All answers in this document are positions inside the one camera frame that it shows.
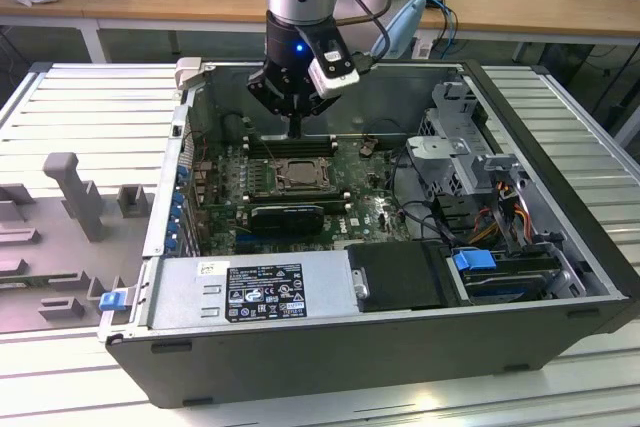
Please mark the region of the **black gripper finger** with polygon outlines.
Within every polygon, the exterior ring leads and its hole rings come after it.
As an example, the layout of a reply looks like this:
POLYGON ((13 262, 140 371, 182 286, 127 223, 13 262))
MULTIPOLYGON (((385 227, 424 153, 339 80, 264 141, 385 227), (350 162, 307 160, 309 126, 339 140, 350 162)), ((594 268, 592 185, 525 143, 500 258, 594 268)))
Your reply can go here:
POLYGON ((302 136, 302 121, 310 116, 319 116, 336 102, 336 98, 322 99, 317 93, 311 96, 298 95, 295 99, 295 138, 302 136))
POLYGON ((288 121, 287 136, 297 138, 296 83, 289 70, 276 63, 264 63, 247 80, 249 93, 270 113, 288 121))

